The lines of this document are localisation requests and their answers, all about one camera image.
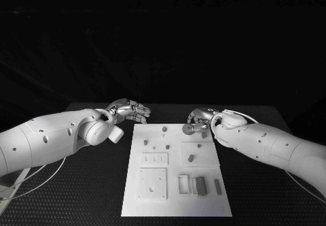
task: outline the cable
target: cable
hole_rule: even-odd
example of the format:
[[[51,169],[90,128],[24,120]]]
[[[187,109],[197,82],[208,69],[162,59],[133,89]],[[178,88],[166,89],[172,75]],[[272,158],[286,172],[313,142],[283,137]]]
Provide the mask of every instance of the cable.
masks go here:
[[[24,181],[26,181],[41,170],[42,170],[42,168],[45,167],[47,165],[44,165],[39,169],[38,169],[38,171],[34,173],[34,174],[31,174],[19,183],[16,183],[16,184],[13,184],[12,185],[12,187],[8,187],[5,190],[2,190],[0,191],[0,194],[2,194],[2,192],[5,192],[8,189],[11,189],[11,188],[13,188],[13,187],[16,187]]]
[[[240,113],[240,112],[236,112],[236,111],[231,111],[231,112],[234,112],[234,113],[237,113],[237,114],[240,114],[240,115],[243,115],[243,116],[246,116],[249,119],[251,119],[256,123],[259,123],[247,114],[243,114],[243,113]],[[324,200],[324,199],[321,199],[305,187],[303,187],[303,185],[298,182],[298,180],[293,178],[293,176],[290,175],[290,173],[288,172],[288,174],[289,174],[289,176],[292,177],[292,179],[295,180],[295,182],[301,185],[301,187],[324,202],[324,203],[326,203],[326,201]]]
[[[326,201],[324,199],[321,199],[305,187],[303,185],[298,182],[298,180],[293,178],[292,174],[289,173],[289,171],[286,171],[289,176],[292,177],[292,179],[296,181],[296,183],[301,185],[301,187],[324,202],[326,203]]]
[[[55,174],[58,173],[58,171],[60,171],[60,168],[58,168],[58,170],[55,171],[55,173],[52,174],[52,176],[50,177],[50,179],[35,188],[35,189],[32,189],[29,192],[26,192],[26,193],[24,193],[22,195],[19,195],[19,196],[16,196],[16,197],[12,197],[12,198],[9,198],[9,199],[3,199],[2,201],[5,201],[5,200],[11,200],[11,199],[16,199],[16,198],[19,198],[19,197],[22,197],[24,195],[26,195],[26,194],[29,194],[32,191],[35,191],[50,180],[51,180],[51,178],[55,176]]]

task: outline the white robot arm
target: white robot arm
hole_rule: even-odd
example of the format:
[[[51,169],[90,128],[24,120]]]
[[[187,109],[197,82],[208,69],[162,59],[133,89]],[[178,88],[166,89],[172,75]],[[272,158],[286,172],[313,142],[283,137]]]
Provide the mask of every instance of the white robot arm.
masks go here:
[[[0,133],[0,177],[18,170],[57,162],[107,137],[125,135],[116,126],[125,119],[146,124],[150,109],[120,99],[107,109],[84,109],[41,116]]]
[[[215,139],[254,160],[276,166],[311,183],[326,197],[326,146],[303,140],[283,130],[256,123],[233,111],[198,108],[192,112],[197,125],[185,133],[205,132],[211,126]]]

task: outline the circular disc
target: circular disc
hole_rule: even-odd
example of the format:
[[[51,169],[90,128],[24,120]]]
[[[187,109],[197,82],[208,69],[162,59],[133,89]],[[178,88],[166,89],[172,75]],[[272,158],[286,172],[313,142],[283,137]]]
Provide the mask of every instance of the circular disc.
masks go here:
[[[184,127],[182,127],[184,133],[188,134],[188,135],[192,135],[195,132],[191,131],[191,129],[192,129],[192,125],[191,124],[185,124]]]

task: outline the dark background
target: dark background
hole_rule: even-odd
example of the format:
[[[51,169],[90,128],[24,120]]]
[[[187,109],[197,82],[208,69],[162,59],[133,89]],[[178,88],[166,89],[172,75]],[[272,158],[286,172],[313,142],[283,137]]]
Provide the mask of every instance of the dark background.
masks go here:
[[[272,105],[293,134],[326,144],[324,5],[139,0],[3,9],[0,131],[71,102],[130,98]]]

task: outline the perforated tabletop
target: perforated tabletop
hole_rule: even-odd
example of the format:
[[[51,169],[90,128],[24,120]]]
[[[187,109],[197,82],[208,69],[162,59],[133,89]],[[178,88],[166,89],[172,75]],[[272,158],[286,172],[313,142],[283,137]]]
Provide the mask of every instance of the perforated tabletop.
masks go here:
[[[109,103],[73,103],[67,111],[107,106]],[[146,106],[152,109],[149,123],[187,123],[192,110],[207,107],[169,104]],[[260,123],[290,131],[277,109],[272,106],[210,107],[221,111],[230,109],[243,112]],[[188,226],[208,223],[251,226],[326,225],[326,205],[299,187],[286,172],[250,159],[217,141],[233,217],[122,217],[133,125],[133,121],[120,123],[119,127],[126,133],[120,142],[114,144],[107,139],[99,146],[83,148],[67,158],[51,181],[35,192],[12,200],[0,217],[2,226]],[[60,164],[61,161],[45,167],[22,184],[16,195],[28,192],[51,177]]]

